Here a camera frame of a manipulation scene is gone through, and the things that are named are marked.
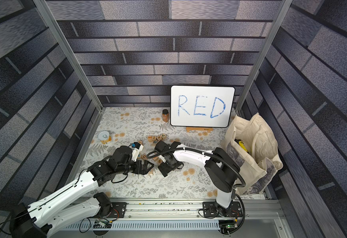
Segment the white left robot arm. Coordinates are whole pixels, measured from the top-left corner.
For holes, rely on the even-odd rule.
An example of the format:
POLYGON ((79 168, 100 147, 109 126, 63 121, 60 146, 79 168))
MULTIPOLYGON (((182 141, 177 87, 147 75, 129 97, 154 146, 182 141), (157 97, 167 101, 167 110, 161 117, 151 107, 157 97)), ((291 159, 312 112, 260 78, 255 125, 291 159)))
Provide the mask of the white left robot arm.
POLYGON ((148 160, 137 157, 143 146, 139 143, 121 146, 113 155, 95 162, 79 176, 49 196, 26 206, 17 205, 11 212, 9 231, 13 238, 49 238, 61 229, 86 218, 106 218, 113 209, 109 198, 98 193, 72 206, 84 194, 111 181, 116 175, 134 173, 146 175, 154 167, 148 160))

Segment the wooden block letter E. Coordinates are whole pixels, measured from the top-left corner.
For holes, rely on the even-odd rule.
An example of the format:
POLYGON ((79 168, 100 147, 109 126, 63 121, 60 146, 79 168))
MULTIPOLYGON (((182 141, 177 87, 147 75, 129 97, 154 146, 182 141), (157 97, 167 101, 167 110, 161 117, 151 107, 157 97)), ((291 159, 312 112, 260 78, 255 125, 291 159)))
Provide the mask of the wooden block letter E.
POLYGON ((162 160, 162 159, 158 159, 158 160, 157 160, 157 164, 158 164, 158 165, 160 165, 161 163, 164 163, 164 162, 165 162, 165 160, 162 160))

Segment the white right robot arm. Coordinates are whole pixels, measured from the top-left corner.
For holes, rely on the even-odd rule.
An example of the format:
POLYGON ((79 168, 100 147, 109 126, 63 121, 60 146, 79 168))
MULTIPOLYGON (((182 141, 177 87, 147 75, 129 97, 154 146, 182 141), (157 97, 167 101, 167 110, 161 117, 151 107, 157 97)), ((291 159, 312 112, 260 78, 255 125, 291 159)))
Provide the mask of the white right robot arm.
POLYGON ((236 194, 238 187, 245 187, 246 182, 240 174, 240 166, 222 149, 204 151, 188 147, 180 142, 166 144, 160 141, 147 158, 159 157, 162 163, 158 166, 163 176, 179 169, 184 163, 202 167, 206 170, 213 185, 217 188, 214 202, 204 202, 201 217, 215 219, 217 217, 243 217, 243 202, 236 194))

